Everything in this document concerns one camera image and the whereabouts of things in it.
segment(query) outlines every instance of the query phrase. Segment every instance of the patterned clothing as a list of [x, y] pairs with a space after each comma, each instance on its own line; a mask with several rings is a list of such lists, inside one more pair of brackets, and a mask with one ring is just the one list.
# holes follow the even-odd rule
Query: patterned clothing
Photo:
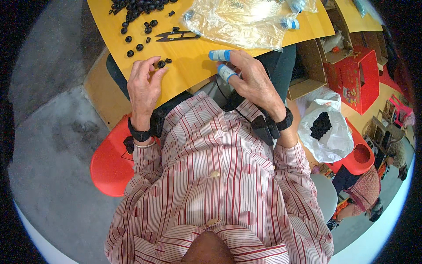
[[[247, 100], [238, 110], [261, 114]], [[237, 263], [330, 260], [333, 237], [300, 144], [277, 145], [273, 156], [247, 121], [204, 93], [167, 115], [160, 142], [135, 147], [135, 175], [104, 245], [111, 263], [180, 261], [204, 231]]]
[[360, 215], [370, 209], [381, 192], [381, 182], [374, 165], [359, 177], [359, 180], [346, 191], [355, 201], [353, 215]]

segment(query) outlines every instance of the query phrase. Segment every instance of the cardboard box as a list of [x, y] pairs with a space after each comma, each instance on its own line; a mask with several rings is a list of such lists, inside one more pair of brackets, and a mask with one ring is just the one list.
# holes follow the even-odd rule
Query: cardboard box
[[327, 75], [330, 89], [340, 94], [342, 102], [363, 115], [379, 95], [375, 51], [355, 46], [350, 56], [334, 65], [325, 64], [325, 66], [330, 71]]
[[341, 34], [344, 37], [344, 40], [343, 40], [344, 48], [340, 49], [340, 51], [338, 52], [330, 51], [330, 52], [325, 53], [322, 48], [321, 39], [317, 39], [317, 44], [319, 47], [319, 52], [321, 53], [322, 62], [335, 64], [339, 62], [340, 60], [346, 58], [353, 52], [353, 45], [349, 36], [349, 29], [347, 28], [346, 22], [344, 21], [343, 17], [340, 15], [338, 9], [335, 8], [335, 9], [327, 10], [327, 14], [336, 32], [337, 30], [341, 30]]
[[327, 84], [317, 41], [311, 39], [297, 43], [296, 50], [301, 55], [304, 69], [307, 71], [309, 78], [292, 80], [287, 91], [287, 98], [290, 100], [295, 100]]
[[383, 66], [388, 62], [387, 48], [385, 46], [382, 31], [363, 31], [350, 34], [353, 46], [363, 46], [375, 50], [378, 68], [382, 71]]

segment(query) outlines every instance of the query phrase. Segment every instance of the hand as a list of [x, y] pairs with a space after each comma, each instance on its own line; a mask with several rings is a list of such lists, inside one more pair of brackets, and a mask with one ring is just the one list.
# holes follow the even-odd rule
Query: hand
[[238, 94], [265, 109], [275, 122], [284, 120], [286, 108], [262, 63], [244, 50], [231, 50], [230, 62], [242, 71], [243, 79], [237, 75], [229, 78]]
[[168, 67], [150, 75], [150, 72], [155, 71], [152, 64], [157, 63], [160, 58], [160, 56], [155, 56], [147, 60], [135, 61], [127, 81], [127, 90], [132, 104], [130, 121], [138, 131], [149, 130], [152, 111], [161, 95], [161, 80]]

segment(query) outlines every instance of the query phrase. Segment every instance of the woman's right hand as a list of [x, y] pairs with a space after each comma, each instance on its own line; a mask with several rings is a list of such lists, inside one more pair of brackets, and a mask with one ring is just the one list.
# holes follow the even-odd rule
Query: woman's right hand
[[231, 50], [230, 62], [242, 72], [242, 79], [237, 75], [229, 78], [238, 94], [265, 109], [273, 119], [284, 120], [286, 108], [262, 63], [244, 50]]

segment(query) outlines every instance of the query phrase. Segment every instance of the silver bangle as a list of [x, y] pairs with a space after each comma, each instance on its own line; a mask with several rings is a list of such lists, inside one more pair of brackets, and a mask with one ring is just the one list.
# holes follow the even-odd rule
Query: silver bangle
[[149, 145], [147, 145], [147, 146], [138, 146], [137, 144], [135, 144], [134, 142], [133, 142], [133, 145], [135, 146], [135, 147], [138, 147], [138, 148], [140, 148], [140, 149], [147, 149], [147, 148], [149, 148], [149, 147], [152, 147], [154, 144], [155, 144], [155, 142], [157, 141], [155, 138], [153, 138], [154, 140], [153, 140], [153, 142], [151, 143], [151, 144], [149, 144]]

